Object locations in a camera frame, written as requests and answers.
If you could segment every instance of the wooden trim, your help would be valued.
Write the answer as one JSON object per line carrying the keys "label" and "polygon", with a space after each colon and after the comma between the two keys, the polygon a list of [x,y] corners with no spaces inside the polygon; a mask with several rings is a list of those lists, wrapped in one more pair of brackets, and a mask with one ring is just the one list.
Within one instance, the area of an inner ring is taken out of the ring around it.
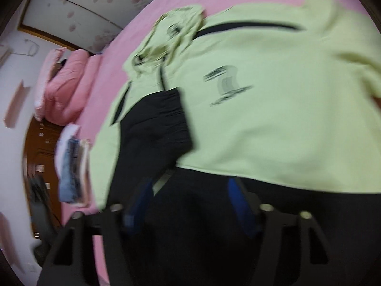
{"label": "wooden trim", "polygon": [[46,33],[44,31],[41,31],[39,29],[36,29],[36,28],[32,28],[32,27],[29,27],[29,26],[25,26],[25,25],[20,25],[18,27],[19,31],[21,32],[25,32],[25,33],[28,33],[28,34],[31,34],[31,35],[34,35],[38,38],[41,38],[41,39],[44,39],[44,40],[47,40],[49,42],[52,42],[54,44],[57,44],[61,47],[67,47],[69,50],[71,51],[74,51],[74,50],[77,50],[77,49],[83,49],[82,47],[79,47],[73,43],[70,43],[68,41],[65,41],[64,39],[61,39],[59,37],[56,37],[52,34],[49,34],[49,33]]}
{"label": "wooden trim", "polygon": [[27,9],[28,9],[28,6],[29,6],[29,4],[30,4],[30,1],[31,1],[31,0],[27,0],[26,3],[25,3],[25,6],[24,6],[24,8],[23,8],[23,10],[22,10],[22,13],[21,13],[21,16],[20,16],[20,20],[19,20],[19,24],[18,24],[18,26],[17,26],[17,29],[22,25],[22,22],[24,21],[25,13],[26,13],[26,11],[27,11]]}

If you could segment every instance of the metal bolt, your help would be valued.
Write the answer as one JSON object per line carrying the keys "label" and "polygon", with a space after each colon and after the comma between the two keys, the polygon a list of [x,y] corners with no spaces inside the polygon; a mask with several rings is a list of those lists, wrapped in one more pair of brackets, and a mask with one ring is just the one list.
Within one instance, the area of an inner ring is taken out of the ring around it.
{"label": "metal bolt", "polygon": [[263,203],[260,205],[260,209],[265,212],[272,212],[274,207],[271,204]]}
{"label": "metal bolt", "polygon": [[300,212],[299,215],[301,218],[304,218],[304,219],[311,219],[312,218],[312,214],[310,212],[307,212],[307,211]]}
{"label": "metal bolt", "polygon": [[83,213],[81,211],[76,211],[74,212],[74,214],[72,215],[72,219],[78,219],[80,217],[83,216]]}
{"label": "metal bolt", "polygon": [[111,212],[121,211],[122,209],[123,209],[123,205],[121,205],[120,203],[113,204],[112,206],[110,206]]}

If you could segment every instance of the wooden cabinet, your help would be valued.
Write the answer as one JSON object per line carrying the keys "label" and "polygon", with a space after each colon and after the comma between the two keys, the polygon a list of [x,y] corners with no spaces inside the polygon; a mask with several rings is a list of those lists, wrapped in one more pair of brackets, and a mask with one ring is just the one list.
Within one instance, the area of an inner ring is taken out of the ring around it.
{"label": "wooden cabinet", "polygon": [[[62,129],[63,127],[46,120],[38,122],[32,118],[25,137],[23,156],[24,184],[28,202],[28,177],[42,175],[48,188],[53,213],[59,220],[61,220],[61,203],[58,201],[58,177],[54,167],[54,152]],[[33,235],[38,237],[33,220],[31,220],[31,227]]]}

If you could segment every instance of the black zipper trim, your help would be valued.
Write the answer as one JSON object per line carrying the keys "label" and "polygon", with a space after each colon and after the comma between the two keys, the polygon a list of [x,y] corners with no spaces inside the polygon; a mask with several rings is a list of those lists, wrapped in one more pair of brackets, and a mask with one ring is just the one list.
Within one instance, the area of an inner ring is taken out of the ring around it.
{"label": "black zipper trim", "polygon": [[222,32],[222,31],[227,31],[227,30],[237,29],[237,28],[244,28],[244,27],[283,28],[283,29],[289,29],[289,30],[294,30],[294,31],[300,31],[301,30],[297,26],[275,24],[272,22],[228,22],[228,23],[224,23],[224,24],[211,26],[211,27],[208,27],[208,28],[205,28],[205,29],[198,31],[194,35],[193,40],[200,37],[200,36],[206,35],[206,34]]}
{"label": "black zipper trim", "polygon": [[165,82],[164,82],[164,69],[163,69],[163,64],[165,62],[165,59],[166,59],[166,55],[163,57],[163,62],[161,63],[159,68],[159,78],[161,82],[161,89],[164,91],[166,91]]}
{"label": "black zipper trim", "polygon": [[130,87],[131,87],[131,82],[128,83],[128,87],[126,89],[126,92],[124,93],[121,101],[119,102],[117,111],[115,112],[114,119],[112,120],[112,124],[111,125],[113,125],[113,124],[115,124],[117,122],[117,120],[119,118],[119,115],[121,114],[121,111],[123,110],[124,101],[125,101],[125,99],[127,97],[127,92],[129,91]]}

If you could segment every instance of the pink blanket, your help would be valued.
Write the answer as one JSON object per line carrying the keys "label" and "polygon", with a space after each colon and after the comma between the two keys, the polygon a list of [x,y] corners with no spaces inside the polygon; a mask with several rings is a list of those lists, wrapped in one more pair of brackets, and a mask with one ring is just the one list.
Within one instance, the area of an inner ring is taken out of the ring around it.
{"label": "pink blanket", "polygon": [[[127,75],[122,70],[122,65],[137,48],[139,43],[151,30],[155,21],[164,13],[176,7],[199,3],[205,8],[205,15],[209,16],[220,12],[235,4],[244,2],[280,2],[300,5],[304,0],[154,0],[119,34],[119,36],[106,49],[102,65],[93,86],[93,91],[76,124],[81,125],[79,137],[95,140],[97,132],[108,113],[109,106],[115,98],[118,90],[127,81]],[[338,0],[345,7],[365,13],[366,11],[358,0]],[[78,210],[69,205],[62,205],[63,220],[66,222],[71,214]],[[88,209],[82,209],[85,213],[94,213],[97,208],[92,205]],[[95,239],[96,264],[99,275],[108,281],[105,268],[102,240]]]}

